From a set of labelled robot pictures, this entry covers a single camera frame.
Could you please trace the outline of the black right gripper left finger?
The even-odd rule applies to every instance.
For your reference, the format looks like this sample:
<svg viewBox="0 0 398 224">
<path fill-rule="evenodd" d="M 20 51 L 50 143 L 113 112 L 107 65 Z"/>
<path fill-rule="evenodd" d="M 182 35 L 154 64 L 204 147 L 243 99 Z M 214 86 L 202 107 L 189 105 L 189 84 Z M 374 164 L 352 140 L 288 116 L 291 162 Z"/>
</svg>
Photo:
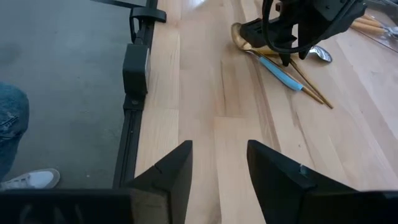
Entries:
<svg viewBox="0 0 398 224">
<path fill-rule="evenodd" d="M 0 224 L 184 224 L 193 143 L 184 141 L 118 189 L 0 192 Z"/>
</svg>

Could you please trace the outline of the blue-handled silver utensil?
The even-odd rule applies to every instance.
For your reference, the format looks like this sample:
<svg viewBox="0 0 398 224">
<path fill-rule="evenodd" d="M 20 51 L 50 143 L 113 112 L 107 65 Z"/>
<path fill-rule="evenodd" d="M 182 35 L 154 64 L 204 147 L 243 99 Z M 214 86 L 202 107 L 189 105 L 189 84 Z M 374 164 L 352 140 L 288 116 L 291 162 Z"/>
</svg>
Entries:
<svg viewBox="0 0 398 224">
<path fill-rule="evenodd" d="M 270 60 L 260 56 L 259 61 L 285 86 L 294 91 L 301 91 L 303 89 L 302 84 L 296 82 L 293 78 L 290 78 L 285 72 L 283 72 L 277 65 L 273 64 Z"/>
</svg>

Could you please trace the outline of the yellow-handled silver spoon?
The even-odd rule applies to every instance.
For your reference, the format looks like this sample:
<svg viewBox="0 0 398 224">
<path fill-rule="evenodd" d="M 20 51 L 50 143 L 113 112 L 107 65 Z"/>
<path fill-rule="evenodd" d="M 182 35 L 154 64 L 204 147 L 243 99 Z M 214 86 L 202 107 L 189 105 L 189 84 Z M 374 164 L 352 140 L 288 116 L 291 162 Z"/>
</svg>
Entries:
<svg viewBox="0 0 398 224">
<path fill-rule="evenodd" d="M 271 50 L 269 47 L 264 46 L 257 48 L 257 50 L 264 55 L 278 55 L 277 52 Z M 332 56 L 322 47 L 315 45 L 308 51 L 308 56 L 317 56 L 320 60 L 331 63 L 333 61 Z"/>
<path fill-rule="evenodd" d="M 384 24 L 377 21 L 375 18 L 373 18 L 371 16 L 367 16 L 367 15 L 355 19 L 355 22 L 360 22 L 360 23 L 363 23 L 363 24 L 366 24 L 369 26 L 374 26 L 374 27 L 383 28 L 383 29 L 391 29 L 394 32 L 398 32 L 398 27 L 385 26 Z"/>
</svg>

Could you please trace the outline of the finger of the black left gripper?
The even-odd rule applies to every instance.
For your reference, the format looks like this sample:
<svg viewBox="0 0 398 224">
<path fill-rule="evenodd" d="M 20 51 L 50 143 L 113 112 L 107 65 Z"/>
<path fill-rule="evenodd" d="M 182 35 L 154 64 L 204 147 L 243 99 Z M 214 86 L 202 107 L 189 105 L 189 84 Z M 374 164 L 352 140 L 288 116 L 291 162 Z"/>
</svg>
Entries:
<svg viewBox="0 0 398 224">
<path fill-rule="evenodd" d="M 310 49 L 317 43 L 317 35 L 313 31 L 300 30 L 298 32 L 298 56 L 305 59 Z"/>
<path fill-rule="evenodd" d="M 291 60 L 291 47 L 279 47 L 279 57 L 282 61 L 283 66 L 287 67 Z"/>
</svg>

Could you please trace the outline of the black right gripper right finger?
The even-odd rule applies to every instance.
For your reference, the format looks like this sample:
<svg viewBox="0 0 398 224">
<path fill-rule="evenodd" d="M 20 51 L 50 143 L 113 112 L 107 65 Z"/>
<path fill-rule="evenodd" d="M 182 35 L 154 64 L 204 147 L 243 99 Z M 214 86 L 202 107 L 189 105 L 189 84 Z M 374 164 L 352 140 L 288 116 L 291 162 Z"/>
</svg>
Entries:
<svg viewBox="0 0 398 224">
<path fill-rule="evenodd" d="M 398 190 L 355 190 L 256 140 L 247 160 L 267 224 L 398 224 Z"/>
</svg>

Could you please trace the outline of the person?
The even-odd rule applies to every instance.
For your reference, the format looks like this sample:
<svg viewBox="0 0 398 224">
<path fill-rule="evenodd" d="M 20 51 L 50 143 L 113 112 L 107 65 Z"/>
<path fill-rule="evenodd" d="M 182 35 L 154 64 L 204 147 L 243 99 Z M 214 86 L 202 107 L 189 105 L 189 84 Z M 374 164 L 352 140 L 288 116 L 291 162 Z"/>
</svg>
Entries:
<svg viewBox="0 0 398 224">
<path fill-rule="evenodd" d="M 29 100 L 18 87 L 0 82 L 0 180 L 10 171 L 29 124 Z"/>
</svg>

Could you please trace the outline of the clear plastic bin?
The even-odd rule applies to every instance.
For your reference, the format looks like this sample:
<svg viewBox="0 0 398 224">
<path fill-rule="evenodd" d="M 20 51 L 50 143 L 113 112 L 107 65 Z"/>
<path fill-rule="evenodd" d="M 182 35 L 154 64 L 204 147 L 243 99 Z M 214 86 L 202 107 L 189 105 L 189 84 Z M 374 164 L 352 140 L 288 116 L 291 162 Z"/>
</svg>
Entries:
<svg viewBox="0 0 398 224">
<path fill-rule="evenodd" d="M 388 27 L 398 27 L 398 0 L 363 0 L 363 3 L 367 6 L 363 16 L 371 16 Z M 398 38 L 387 33 L 372 34 L 354 30 L 398 53 Z"/>
</svg>

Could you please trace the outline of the large gold spoon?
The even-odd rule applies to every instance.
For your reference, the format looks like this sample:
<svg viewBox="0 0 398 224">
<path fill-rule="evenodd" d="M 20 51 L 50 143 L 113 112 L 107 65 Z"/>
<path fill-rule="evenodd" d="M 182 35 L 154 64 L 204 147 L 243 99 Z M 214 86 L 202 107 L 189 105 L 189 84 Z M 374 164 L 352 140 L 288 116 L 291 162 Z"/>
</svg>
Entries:
<svg viewBox="0 0 398 224">
<path fill-rule="evenodd" d="M 243 52 L 249 52 L 250 54 L 253 54 L 257 57 L 257 59 L 259 60 L 259 57 L 265 57 L 262 54 L 260 54 L 257 50 L 254 49 L 254 47 L 246 40 L 244 40 L 241 35 L 239 34 L 241 28 L 241 24 L 236 22 L 234 24 L 232 24 L 231 26 L 231 38 L 234 42 L 234 44 L 237 46 L 237 48 L 239 50 L 242 50 Z M 290 78 L 293 78 L 293 76 L 291 76 L 289 73 L 285 72 Z M 309 88 L 307 88 L 306 86 L 303 85 L 303 89 L 301 90 L 302 92 L 306 93 L 308 96 L 312 97 L 314 100 L 316 100 L 317 102 L 319 102 L 320 104 L 324 104 L 324 102 L 321 100 L 321 98 L 316 95 L 312 90 L 310 90 Z"/>
</svg>

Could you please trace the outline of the small gold spoon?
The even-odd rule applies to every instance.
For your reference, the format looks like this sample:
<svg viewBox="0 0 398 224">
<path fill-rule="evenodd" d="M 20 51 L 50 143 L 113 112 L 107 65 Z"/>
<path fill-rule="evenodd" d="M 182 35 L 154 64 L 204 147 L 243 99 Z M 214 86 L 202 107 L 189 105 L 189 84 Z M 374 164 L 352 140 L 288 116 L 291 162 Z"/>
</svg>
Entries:
<svg viewBox="0 0 398 224">
<path fill-rule="evenodd" d="M 294 67 L 294 69 L 299 73 L 299 75 L 308 83 L 309 86 L 317 93 L 317 95 L 321 98 L 321 100 L 326 104 L 330 109 L 333 109 L 334 106 L 330 103 L 330 101 L 323 95 L 323 93 L 318 89 L 316 84 L 310 79 L 310 77 L 301 69 L 301 67 L 295 62 L 295 60 L 291 59 L 290 63 Z"/>
</svg>

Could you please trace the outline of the person's white shoe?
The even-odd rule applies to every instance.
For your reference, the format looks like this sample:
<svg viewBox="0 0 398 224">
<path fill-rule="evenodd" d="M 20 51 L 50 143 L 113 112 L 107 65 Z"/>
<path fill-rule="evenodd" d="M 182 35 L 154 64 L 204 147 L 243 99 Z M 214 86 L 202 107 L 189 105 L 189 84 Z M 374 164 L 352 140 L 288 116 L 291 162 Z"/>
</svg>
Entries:
<svg viewBox="0 0 398 224">
<path fill-rule="evenodd" d="M 59 171 L 53 168 L 33 170 L 0 182 L 0 190 L 52 189 L 57 186 L 60 178 Z"/>
</svg>

